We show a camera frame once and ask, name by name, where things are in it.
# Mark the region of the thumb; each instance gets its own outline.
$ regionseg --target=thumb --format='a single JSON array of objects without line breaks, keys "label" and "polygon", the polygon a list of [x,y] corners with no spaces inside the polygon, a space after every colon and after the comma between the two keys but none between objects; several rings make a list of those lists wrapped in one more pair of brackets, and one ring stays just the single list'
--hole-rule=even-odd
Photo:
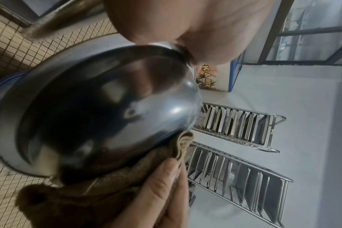
[{"label": "thumb", "polygon": [[135,200],[114,220],[112,228],[152,228],[175,180],[179,162],[166,159],[146,180]]}]

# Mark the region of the hand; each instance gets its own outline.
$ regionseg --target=hand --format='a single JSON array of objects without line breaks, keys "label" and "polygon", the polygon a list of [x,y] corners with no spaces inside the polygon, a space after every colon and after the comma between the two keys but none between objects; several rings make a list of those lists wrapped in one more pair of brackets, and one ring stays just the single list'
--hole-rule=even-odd
[{"label": "hand", "polygon": [[[134,201],[108,226],[109,228],[153,228],[170,195],[171,186],[179,172],[176,159],[166,159],[146,180]],[[166,213],[158,228],[186,228],[188,225],[188,183],[185,163],[174,183]]]},{"label": "hand", "polygon": [[275,0],[103,0],[117,31],[136,44],[184,46],[189,64],[219,65],[237,58]]}]

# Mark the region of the stainless steel bowl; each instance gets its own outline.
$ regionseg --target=stainless steel bowl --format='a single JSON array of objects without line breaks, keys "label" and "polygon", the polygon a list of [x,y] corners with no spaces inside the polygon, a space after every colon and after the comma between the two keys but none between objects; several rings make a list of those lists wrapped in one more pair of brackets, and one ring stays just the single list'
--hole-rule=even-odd
[{"label": "stainless steel bowl", "polygon": [[0,160],[31,176],[91,178],[189,130],[201,95],[179,51],[120,35],[78,44],[30,71],[0,102]]}]

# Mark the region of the brown cloth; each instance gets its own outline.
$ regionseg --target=brown cloth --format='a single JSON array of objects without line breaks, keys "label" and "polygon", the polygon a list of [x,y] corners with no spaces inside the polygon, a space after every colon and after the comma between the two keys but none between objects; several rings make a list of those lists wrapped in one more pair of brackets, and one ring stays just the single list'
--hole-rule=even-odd
[{"label": "brown cloth", "polygon": [[173,157],[182,161],[193,138],[191,132],[180,133],[168,145],[148,152],[132,167],[93,180],[63,187],[26,186],[20,190],[16,206],[31,221],[33,228],[102,227],[122,212],[165,159]]}]

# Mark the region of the stainless steel rack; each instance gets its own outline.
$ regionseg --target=stainless steel rack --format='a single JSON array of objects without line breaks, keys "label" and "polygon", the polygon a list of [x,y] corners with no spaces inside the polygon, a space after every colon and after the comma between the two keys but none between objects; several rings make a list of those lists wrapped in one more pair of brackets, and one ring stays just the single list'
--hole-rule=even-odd
[{"label": "stainless steel rack", "polygon": [[203,103],[192,129],[261,151],[280,153],[271,148],[271,141],[275,126],[285,120],[280,115]]},{"label": "stainless steel rack", "polygon": [[272,170],[193,142],[187,151],[188,180],[278,228],[288,183]]}]

